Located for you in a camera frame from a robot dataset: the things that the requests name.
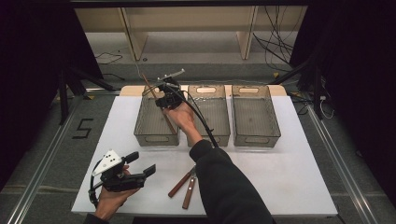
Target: wire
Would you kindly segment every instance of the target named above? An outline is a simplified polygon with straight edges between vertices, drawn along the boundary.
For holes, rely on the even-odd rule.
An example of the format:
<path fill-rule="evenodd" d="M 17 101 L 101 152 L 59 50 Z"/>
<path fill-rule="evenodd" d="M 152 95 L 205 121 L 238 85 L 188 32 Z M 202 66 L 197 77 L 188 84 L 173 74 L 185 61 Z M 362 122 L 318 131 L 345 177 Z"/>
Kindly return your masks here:
<path fill-rule="evenodd" d="M 150 86 L 148 89 L 146 89 L 145 91 L 142 92 L 142 96 L 145 96 L 147 94 L 149 94 L 151 91 L 154 91 L 155 88 L 157 88 L 158 86 Z"/>
<path fill-rule="evenodd" d="M 197 108 L 197 111 L 199 112 L 200 116 L 204 119 L 204 115 L 202 114 L 198 104 L 196 104 L 196 102 L 194 101 L 194 98 L 192 97 L 192 95 L 189 92 L 187 92 L 187 91 L 183 91 L 183 92 L 186 92 L 189 95 L 190 99 L 192 100 L 192 102 L 194 103 L 195 107 Z"/>
<path fill-rule="evenodd" d="M 288 64 L 288 65 L 290 65 L 290 64 L 287 62 L 286 55 L 285 55 L 285 53 L 283 52 L 283 49 L 288 53 L 288 55 L 289 55 L 289 57 L 290 57 L 290 56 L 291 56 L 290 52 L 292 51 L 292 46 L 286 44 L 286 43 L 285 43 L 285 40 L 288 39 L 288 38 L 291 36 L 291 34 L 294 32 L 295 28 L 296 28 L 297 25 L 299 24 L 300 19 L 301 19 L 302 15 L 303 15 L 303 9 L 304 9 L 304 7 L 301 7 L 300 14 L 299 14 L 299 17 L 298 17 L 297 22 L 294 24 L 294 26 L 293 26 L 293 28 L 291 29 L 290 33 L 289 33 L 285 38 L 282 38 L 282 37 L 280 36 L 280 30 L 281 30 L 281 25 L 282 25 L 282 22 L 283 22 L 283 19 L 284 19 L 284 16 L 285 16 L 285 13 L 286 13 L 286 10 L 288 9 L 288 7 L 285 7 L 285 8 L 283 9 L 283 12 L 282 12 L 282 16 L 281 16 L 281 18 L 280 18 L 280 21 L 279 21 L 280 7 L 277 6 L 277 7 L 275 8 L 275 10 L 276 10 L 275 22 L 273 22 L 273 19 L 272 19 L 271 16 L 269 15 L 268 10 L 267 10 L 267 7 L 264 7 L 264 9 L 265 9 L 265 12 L 266 12 L 266 14 L 267 14 L 267 16 L 268 16 L 269 21 L 271 22 L 271 26 L 273 27 L 273 30 L 271 31 L 271 36 L 270 36 L 269 40 L 264 40 L 264 39 L 258 38 L 255 34 L 253 34 L 253 35 L 256 37 L 257 41 L 258 41 L 259 44 L 262 46 L 262 48 L 265 49 L 265 52 L 264 52 L 264 57 L 265 57 L 265 58 L 264 58 L 264 60 L 265 60 L 265 62 L 268 64 L 268 66 L 271 67 L 271 68 L 273 68 L 273 69 L 276 69 L 276 70 L 289 72 L 288 70 L 279 69 L 279 68 L 276 67 L 274 64 L 272 64 L 272 65 L 270 65 L 270 64 L 272 63 L 272 60 L 273 60 L 273 57 L 274 57 L 274 56 L 277 57 L 278 59 L 281 59 L 281 56 L 279 56 L 279 55 L 277 55 L 276 53 L 274 53 L 275 50 L 279 49 L 280 52 L 281 52 L 281 54 L 282 54 L 282 56 L 283 56 L 283 59 L 281 59 L 281 61 L 284 62 L 284 63 L 286 63 L 286 64 Z M 272 41 L 271 41 L 272 38 L 274 38 L 274 39 L 276 40 L 277 43 L 272 42 Z M 275 50 L 269 50 L 268 47 L 269 47 L 270 44 L 276 46 Z M 271 53 L 271 61 L 270 61 L 269 63 L 267 62 L 267 51 Z"/>
<path fill-rule="evenodd" d="M 297 115 L 306 115 L 308 113 L 308 108 L 306 108 L 308 106 L 308 104 L 304 104 L 303 108 L 301 108 L 298 112 Z"/>
<path fill-rule="evenodd" d="M 101 162 L 101 160 L 99 160 L 99 162 L 97 162 L 96 164 L 95 164 L 95 166 L 93 167 L 93 170 L 92 171 L 94 171 L 95 169 L 96 169 L 96 167 L 99 165 L 99 163 Z M 93 185 L 93 180 L 94 180 L 94 176 L 93 175 L 91 175 L 91 183 L 90 183 L 90 190 L 89 190 L 89 196 L 90 196 L 90 201 L 91 201 L 91 203 L 93 203 L 93 205 L 95 206 L 95 207 L 97 207 L 98 206 L 98 199 L 97 199 L 97 197 L 96 197 L 96 190 L 100 187 L 100 186 L 102 186 L 102 184 L 96 184 L 96 186 L 94 186 Z"/>
<path fill-rule="evenodd" d="M 312 104 L 312 101 L 311 100 L 299 100 L 299 101 L 293 101 L 293 103 L 294 104 L 297 104 L 297 103 L 303 103 L 303 104 L 309 103 L 309 104 Z"/>
<path fill-rule="evenodd" d="M 173 88 L 168 88 L 169 90 L 171 90 L 175 95 L 177 95 L 180 99 L 183 99 L 183 102 L 186 103 L 191 109 L 192 111 L 195 113 L 195 115 L 197 116 L 197 118 L 202 122 L 202 124 L 205 127 L 205 130 L 207 132 L 207 135 L 209 135 L 209 138 L 213 144 L 214 147 L 219 147 L 218 142 L 216 142 L 215 137 L 212 134 L 212 130 L 209 129 L 209 127 L 206 124 L 206 121 L 204 119 L 203 116 L 201 116 L 202 114 L 200 114 L 200 112 L 198 112 L 193 105 L 190 104 L 190 102 L 188 102 L 184 97 L 182 97 L 178 92 L 176 92 Z"/>
<path fill-rule="evenodd" d="M 324 112 L 324 110 L 323 110 L 323 108 L 322 108 L 323 101 L 324 101 L 324 100 L 321 100 L 321 101 L 320 101 L 320 110 L 321 110 L 323 116 L 324 116 L 326 119 L 332 119 L 332 117 L 334 116 L 334 110 L 332 111 L 331 115 L 330 115 L 329 117 L 327 117 L 326 113 Z"/>
<path fill-rule="evenodd" d="M 122 58 L 122 55 L 120 55 L 120 54 L 112 54 L 112 53 L 108 53 L 108 52 L 103 52 L 103 53 L 99 54 L 98 56 L 96 56 L 95 59 L 101 59 L 102 55 L 105 55 L 105 54 L 108 54 L 108 55 L 110 55 L 111 57 L 115 57 L 115 56 L 116 56 L 116 57 L 119 57 L 119 58 L 117 58 L 117 59 L 115 59 L 115 60 L 112 60 L 112 61 L 110 61 L 110 62 L 108 62 L 108 63 L 99 63 L 99 64 L 110 64 L 110 63 L 114 63 L 114 62 L 116 62 L 116 61 L 118 61 L 119 59 Z"/>
<path fill-rule="evenodd" d="M 136 70 L 137 70 L 137 75 L 144 80 L 143 76 L 140 74 L 140 69 L 139 66 L 137 65 L 137 61 L 134 60 L 134 65 L 136 66 Z"/>
<path fill-rule="evenodd" d="M 299 96 L 299 95 L 297 95 L 297 94 L 294 94 L 294 93 L 291 93 L 291 92 L 287 92 L 287 95 L 290 96 L 290 97 L 299 98 L 299 99 L 302 99 L 302 100 L 304 100 L 304 101 L 313 103 L 312 100 L 306 99 L 306 98 L 304 98 L 304 97 L 301 97 L 301 96 Z"/>
<path fill-rule="evenodd" d="M 119 76 L 117 76 L 117 75 L 115 75 L 115 74 L 112 74 L 112 73 L 104 73 L 104 74 L 102 74 L 102 75 L 104 75 L 104 76 L 113 76 L 113 77 L 117 77 L 117 78 L 121 79 L 122 81 L 125 81 L 125 78 L 119 77 Z"/>

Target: metal rail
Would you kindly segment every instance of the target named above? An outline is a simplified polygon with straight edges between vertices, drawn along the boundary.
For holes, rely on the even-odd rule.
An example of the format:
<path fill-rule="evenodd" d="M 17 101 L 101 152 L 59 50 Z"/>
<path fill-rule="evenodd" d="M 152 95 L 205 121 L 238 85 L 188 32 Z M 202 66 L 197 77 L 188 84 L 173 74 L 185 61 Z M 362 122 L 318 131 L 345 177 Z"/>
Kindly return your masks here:
<path fill-rule="evenodd" d="M 365 224 L 378 223 L 370 204 L 362 193 L 361 188 L 353 178 L 352 173 L 350 173 L 349 169 L 347 168 L 347 164 L 345 163 L 341 153 L 339 152 L 337 145 L 332 140 L 332 137 L 327 130 L 323 120 L 318 119 L 318 117 L 315 115 L 314 110 L 312 109 L 312 106 L 309 105 L 308 110 L 309 116 L 311 117 L 317 128 L 320 138 L 323 141 L 327 151 L 329 152 L 329 156 L 332 158 L 335 169 L 340 175 L 352 202 L 355 204 L 356 210 L 361 216 L 361 220 Z"/>
<path fill-rule="evenodd" d="M 82 96 L 75 97 L 75 99 L 73 100 L 70 106 L 70 114 L 68 118 L 65 120 L 63 125 L 59 126 L 58 131 L 53 137 L 43 159 L 41 160 L 40 164 L 35 170 L 35 174 L 32 176 L 31 181 L 27 185 L 24 193 L 20 197 L 10 217 L 8 218 L 7 221 L 8 224 L 16 224 L 23 222 L 23 219 L 25 218 L 30 208 L 30 205 L 33 202 L 33 199 L 35 198 L 38 188 L 40 187 L 42 181 L 44 180 L 44 177 L 46 176 L 47 171 L 50 168 L 50 165 L 52 164 L 53 158 L 58 152 L 60 144 L 64 140 L 65 133 L 68 130 L 71 120 L 73 119 L 75 112 L 81 102 L 82 102 Z"/>

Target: metal rod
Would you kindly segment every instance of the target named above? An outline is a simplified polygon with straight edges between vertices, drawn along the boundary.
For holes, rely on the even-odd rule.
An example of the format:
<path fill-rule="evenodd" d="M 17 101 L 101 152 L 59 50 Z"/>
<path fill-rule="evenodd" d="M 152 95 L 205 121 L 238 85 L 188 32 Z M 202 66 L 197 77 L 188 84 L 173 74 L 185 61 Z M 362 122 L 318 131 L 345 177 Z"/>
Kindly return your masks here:
<path fill-rule="evenodd" d="M 356 182 L 355 178 L 353 177 L 352 173 L 350 173 L 349 169 L 347 168 L 347 164 L 343 159 L 343 156 L 339 152 L 336 144 L 332 140 L 330 133 L 328 132 L 323 120 L 319 120 L 315 116 L 315 112 L 311 106 L 308 106 L 309 116 L 311 117 L 312 121 L 314 122 L 317 131 L 320 135 L 320 138 L 325 145 L 330 158 L 341 177 L 341 180 L 346 187 L 346 190 L 355 204 L 356 210 L 358 211 L 359 215 L 361 216 L 361 220 L 364 224 L 376 224 L 378 223 L 374 211 L 371 208 L 370 204 L 368 203 L 366 197 L 364 196 L 361 188 L 359 187 L 358 183 Z"/>
<path fill-rule="evenodd" d="M 41 160 L 40 164 L 38 165 L 37 169 L 35 170 L 35 174 L 32 176 L 30 183 L 27 185 L 26 190 L 20 197 L 17 205 L 14 207 L 11 216 L 8 219 L 8 224 L 15 224 L 15 223 L 22 223 L 24 217 L 26 216 L 30 205 L 35 198 L 35 195 L 40 187 L 44 177 L 47 174 L 50 165 L 52 164 L 53 158 L 56 156 L 58 149 L 64 140 L 64 136 L 66 131 L 68 130 L 71 120 L 74 117 L 74 114 L 78 108 L 78 105 L 82 101 L 82 96 L 76 97 L 73 100 L 73 104 L 70 108 L 70 114 L 63 125 L 59 126 L 57 133 L 55 134 L 52 142 L 50 143 L 46 154 L 44 155 L 43 159 Z"/>
<path fill-rule="evenodd" d="M 142 74 L 143 79 L 145 79 L 146 84 L 148 85 L 148 89 L 151 91 L 151 94 L 154 96 L 154 99 L 157 100 L 157 95 L 155 94 L 155 91 L 151 88 L 151 86 L 149 85 L 149 81 L 146 79 L 146 76 L 144 74 Z M 168 125 L 169 129 L 171 130 L 172 134 L 177 134 L 177 132 L 175 131 L 171 121 L 169 120 L 169 118 L 163 113 L 163 109 L 160 108 L 161 113 L 163 114 L 163 117 L 165 118 L 166 124 Z"/>
<path fill-rule="evenodd" d="M 69 104 L 67 103 L 67 88 L 66 88 L 66 80 L 64 76 L 64 71 L 61 71 L 59 74 L 59 96 L 61 98 L 61 125 L 64 124 L 64 121 L 67 119 L 69 115 Z"/>

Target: wooden stick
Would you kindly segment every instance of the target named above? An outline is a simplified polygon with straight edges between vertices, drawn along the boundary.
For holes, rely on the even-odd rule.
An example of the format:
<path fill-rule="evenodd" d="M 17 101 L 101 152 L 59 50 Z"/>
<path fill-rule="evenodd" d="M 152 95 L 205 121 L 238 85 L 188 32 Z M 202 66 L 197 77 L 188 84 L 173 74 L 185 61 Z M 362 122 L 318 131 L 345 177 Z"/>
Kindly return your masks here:
<path fill-rule="evenodd" d="M 189 177 L 191 177 L 191 172 L 190 171 L 186 175 L 184 175 L 183 178 L 181 178 L 180 181 L 178 181 L 178 183 L 175 185 L 175 187 L 173 189 L 171 189 L 171 191 L 169 191 L 168 196 L 170 198 L 172 198 L 176 194 L 176 192 L 181 188 L 181 186 L 183 186 L 184 183 L 187 182 Z"/>
<path fill-rule="evenodd" d="M 149 81 L 146 79 L 146 76 L 144 74 L 142 74 L 143 79 L 145 79 L 146 84 L 148 85 L 148 89 L 151 91 L 151 94 L 154 96 L 154 99 L 157 100 L 157 95 L 155 94 L 155 91 L 151 89 L 151 86 L 149 85 Z M 163 113 L 163 109 L 161 109 L 161 113 L 163 114 L 163 117 L 165 118 L 166 123 L 168 124 L 169 129 L 171 130 L 172 134 L 177 134 L 177 132 L 175 131 L 171 121 L 169 120 L 169 118 Z"/>
<path fill-rule="evenodd" d="M 195 185 L 195 175 L 193 175 L 190 179 L 189 187 L 187 188 L 186 197 L 184 198 L 183 205 L 181 206 L 184 209 L 188 209 L 190 205 L 192 190 L 194 189 Z"/>

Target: white plastic part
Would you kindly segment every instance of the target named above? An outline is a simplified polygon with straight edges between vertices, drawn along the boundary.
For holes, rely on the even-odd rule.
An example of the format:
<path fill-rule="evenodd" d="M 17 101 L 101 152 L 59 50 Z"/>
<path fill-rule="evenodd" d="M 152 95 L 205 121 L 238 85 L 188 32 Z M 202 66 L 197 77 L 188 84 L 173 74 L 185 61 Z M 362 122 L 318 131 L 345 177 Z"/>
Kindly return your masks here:
<path fill-rule="evenodd" d="M 120 164 L 120 162 L 122 162 L 122 158 L 117 155 L 113 149 L 110 149 L 102 158 L 96 169 L 92 172 L 92 176 L 99 175 L 102 172 Z"/>

